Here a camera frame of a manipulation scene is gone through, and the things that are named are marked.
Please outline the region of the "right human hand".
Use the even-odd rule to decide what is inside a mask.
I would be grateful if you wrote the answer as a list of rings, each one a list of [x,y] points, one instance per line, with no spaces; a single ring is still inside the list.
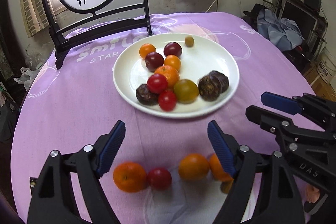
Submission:
[[[320,190],[310,184],[307,184],[305,188],[305,196],[306,201],[304,204],[304,209],[308,213],[313,209],[314,204],[319,200]]]

